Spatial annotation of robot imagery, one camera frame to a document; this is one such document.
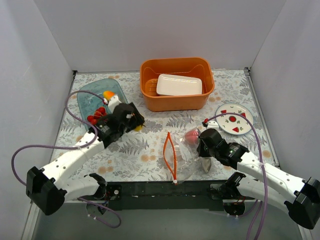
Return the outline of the yellow fake bell pepper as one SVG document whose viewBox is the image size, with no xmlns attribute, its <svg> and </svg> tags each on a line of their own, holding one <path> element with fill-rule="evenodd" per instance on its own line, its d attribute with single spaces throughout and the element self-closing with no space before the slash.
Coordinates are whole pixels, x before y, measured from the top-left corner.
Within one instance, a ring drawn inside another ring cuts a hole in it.
<svg viewBox="0 0 320 240">
<path fill-rule="evenodd" d="M 134 129 L 134 131 L 139 132 L 139 131 L 141 131 L 141 130 L 143 129 L 143 127 L 144 127 L 143 124 L 138 125 L 138 126 Z"/>
</svg>

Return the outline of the red fake strawberries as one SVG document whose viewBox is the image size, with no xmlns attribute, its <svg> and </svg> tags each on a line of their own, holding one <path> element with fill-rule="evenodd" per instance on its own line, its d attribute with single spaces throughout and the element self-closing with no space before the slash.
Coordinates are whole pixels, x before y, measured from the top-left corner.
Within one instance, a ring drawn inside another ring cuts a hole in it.
<svg viewBox="0 0 320 240">
<path fill-rule="evenodd" d="M 96 125 L 98 121 L 106 115 L 106 109 L 103 106 L 101 106 L 98 109 L 96 109 L 92 115 L 89 115 L 86 119 L 92 125 Z"/>
</svg>

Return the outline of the orange yellow fake mango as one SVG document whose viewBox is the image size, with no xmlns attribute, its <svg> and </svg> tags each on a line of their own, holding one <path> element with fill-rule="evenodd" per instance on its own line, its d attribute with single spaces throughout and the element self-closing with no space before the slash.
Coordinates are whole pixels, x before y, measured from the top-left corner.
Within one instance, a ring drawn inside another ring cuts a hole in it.
<svg viewBox="0 0 320 240">
<path fill-rule="evenodd" d="M 115 93 L 114 92 L 112 92 L 112 91 L 104 91 L 103 92 L 103 97 L 106 99 L 106 100 L 110 100 L 113 96 L 115 95 Z"/>
</svg>

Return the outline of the clear zip top bag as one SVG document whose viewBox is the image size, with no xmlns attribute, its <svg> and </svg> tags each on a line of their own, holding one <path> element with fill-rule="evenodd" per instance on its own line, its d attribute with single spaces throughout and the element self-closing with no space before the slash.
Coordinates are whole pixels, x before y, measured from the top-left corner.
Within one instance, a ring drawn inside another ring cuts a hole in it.
<svg viewBox="0 0 320 240">
<path fill-rule="evenodd" d="M 163 160 L 175 185 L 188 180 L 198 170 L 203 170 L 202 157 L 197 152 L 199 140 L 198 145 L 189 145 L 185 141 L 185 134 L 178 138 L 168 132 L 163 145 Z"/>
</svg>

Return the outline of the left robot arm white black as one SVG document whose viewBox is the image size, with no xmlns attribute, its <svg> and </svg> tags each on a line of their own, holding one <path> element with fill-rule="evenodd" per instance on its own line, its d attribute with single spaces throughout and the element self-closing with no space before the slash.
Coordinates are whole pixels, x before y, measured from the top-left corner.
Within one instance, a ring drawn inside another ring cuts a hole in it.
<svg viewBox="0 0 320 240">
<path fill-rule="evenodd" d="M 41 169 L 32 167 L 27 172 L 26 195 L 46 216 L 55 213 L 68 200 L 84 196 L 103 199 L 107 182 L 102 176 L 91 173 L 78 180 L 71 180 L 70 176 L 90 158 L 144 122 L 134 103 L 119 103 L 111 114 L 99 119 L 96 129 L 90 128 L 85 133 L 75 149 Z"/>
</svg>

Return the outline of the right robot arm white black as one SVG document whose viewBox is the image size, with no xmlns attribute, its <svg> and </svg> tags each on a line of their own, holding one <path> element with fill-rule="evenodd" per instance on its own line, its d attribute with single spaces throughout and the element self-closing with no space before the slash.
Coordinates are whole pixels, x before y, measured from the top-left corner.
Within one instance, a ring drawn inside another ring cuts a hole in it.
<svg viewBox="0 0 320 240">
<path fill-rule="evenodd" d="M 277 207 L 303 228 L 312 230 L 320 219 L 320 182 L 286 173 L 269 164 L 238 143 L 226 142 L 217 130 L 209 128 L 199 137 L 200 157 L 214 157 L 235 172 L 221 186 L 221 194 L 266 201 Z"/>
</svg>

